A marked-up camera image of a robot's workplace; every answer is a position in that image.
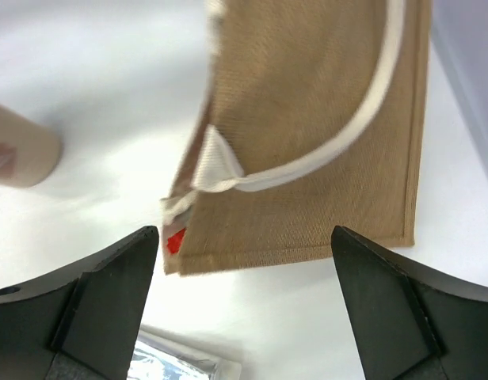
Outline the jute canvas tote bag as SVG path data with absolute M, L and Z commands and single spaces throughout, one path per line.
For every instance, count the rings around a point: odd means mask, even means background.
M 325 259 L 336 226 L 412 246 L 430 2 L 207 8 L 210 90 L 162 201 L 165 273 Z

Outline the beige pump bottle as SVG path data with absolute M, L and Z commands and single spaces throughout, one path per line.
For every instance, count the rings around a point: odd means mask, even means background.
M 0 185 L 39 184 L 58 165 L 62 151 L 55 132 L 0 105 Z

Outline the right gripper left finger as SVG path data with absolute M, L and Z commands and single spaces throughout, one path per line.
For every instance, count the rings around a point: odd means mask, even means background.
M 0 289 L 0 379 L 125 379 L 158 254 L 146 226 Z

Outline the silver blue tube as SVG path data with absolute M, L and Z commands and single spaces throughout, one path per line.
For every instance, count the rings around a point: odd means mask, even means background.
M 169 340 L 143 326 L 128 369 L 135 380 L 239 380 L 242 365 Z

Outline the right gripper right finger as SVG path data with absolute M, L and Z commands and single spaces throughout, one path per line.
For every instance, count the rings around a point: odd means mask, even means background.
M 367 379 L 488 379 L 488 287 L 343 226 L 331 248 Z

